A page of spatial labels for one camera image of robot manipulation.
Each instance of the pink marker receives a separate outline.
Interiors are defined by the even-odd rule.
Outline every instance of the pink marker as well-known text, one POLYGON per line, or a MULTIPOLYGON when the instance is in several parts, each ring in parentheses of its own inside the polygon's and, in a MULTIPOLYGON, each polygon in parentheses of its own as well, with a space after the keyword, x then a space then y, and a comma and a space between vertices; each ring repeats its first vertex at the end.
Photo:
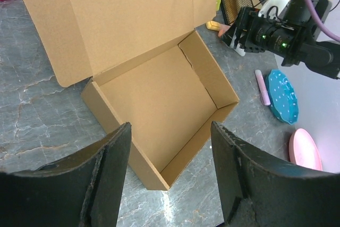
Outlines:
POLYGON ((267 91, 266 84, 264 81, 264 77, 262 76, 261 70, 258 70, 258 69, 255 70, 255 76, 256 76, 256 80, 260 88, 262 104, 264 104, 265 106, 269 106, 270 99, 269 99, 268 91, 267 91))

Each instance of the countertop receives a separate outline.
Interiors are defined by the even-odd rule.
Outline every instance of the countertop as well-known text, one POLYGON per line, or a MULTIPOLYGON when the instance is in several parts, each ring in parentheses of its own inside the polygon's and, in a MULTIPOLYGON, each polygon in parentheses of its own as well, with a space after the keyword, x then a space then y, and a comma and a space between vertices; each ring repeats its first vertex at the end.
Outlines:
MULTIPOLYGON (((222 21, 218 13, 217 21, 222 21)), ((198 28, 240 98, 224 125, 237 136, 287 159, 293 126, 261 104, 254 71, 276 69, 272 53, 241 57, 216 33, 198 28)), ((80 98, 87 81, 58 85, 22 0, 0 2, 0 168, 36 169, 105 133, 80 98)), ((210 141, 168 192, 148 191, 128 167, 117 226, 216 226, 223 222, 210 141)))

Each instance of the cardboard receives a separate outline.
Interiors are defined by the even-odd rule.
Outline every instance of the cardboard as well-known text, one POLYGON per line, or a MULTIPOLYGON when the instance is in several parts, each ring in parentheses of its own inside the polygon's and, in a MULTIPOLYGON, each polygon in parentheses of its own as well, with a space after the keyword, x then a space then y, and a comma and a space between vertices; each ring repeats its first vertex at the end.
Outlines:
POLYGON ((194 28, 216 0, 24 0, 62 86, 106 132, 132 124, 129 164, 168 190, 239 101, 194 28))

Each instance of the cable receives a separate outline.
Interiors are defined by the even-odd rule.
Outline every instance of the cable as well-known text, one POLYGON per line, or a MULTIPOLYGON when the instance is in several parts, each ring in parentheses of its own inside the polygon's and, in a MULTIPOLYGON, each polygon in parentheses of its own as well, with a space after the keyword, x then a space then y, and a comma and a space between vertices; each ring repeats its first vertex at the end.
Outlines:
POLYGON ((338 3, 330 10, 330 12, 333 11, 335 8, 337 8, 339 4, 340 4, 340 0, 339 0, 338 3))
POLYGON ((313 3, 312 3, 312 0, 304 0, 306 2, 306 5, 308 7, 308 10, 314 20, 314 22, 317 24, 317 26, 320 28, 320 30, 325 33, 326 36, 328 36, 329 38, 337 41, 337 42, 340 42, 340 37, 333 34, 332 32, 330 32, 326 26, 322 23, 322 21, 320 20, 317 12, 315 11, 314 9, 314 6, 313 6, 313 3))
POLYGON ((281 19, 278 17, 278 7, 276 5, 273 5, 268 9, 267 14, 266 14, 266 16, 267 16, 266 20, 268 21, 268 23, 273 23, 273 21, 270 21, 270 19, 269 19, 270 18, 269 14, 270 14, 270 11, 274 8, 276 8, 276 12, 275 12, 276 19, 279 20, 280 22, 282 22, 281 19))

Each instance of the white polka dots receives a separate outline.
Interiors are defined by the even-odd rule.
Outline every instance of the white polka dots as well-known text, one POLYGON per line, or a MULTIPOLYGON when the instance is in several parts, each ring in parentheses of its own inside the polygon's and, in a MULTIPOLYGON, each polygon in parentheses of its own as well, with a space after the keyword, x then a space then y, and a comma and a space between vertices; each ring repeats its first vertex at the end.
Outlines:
POLYGON ((273 70, 267 78, 270 109, 280 121, 293 124, 297 120, 298 105, 294 89, 285 74, 273 70))

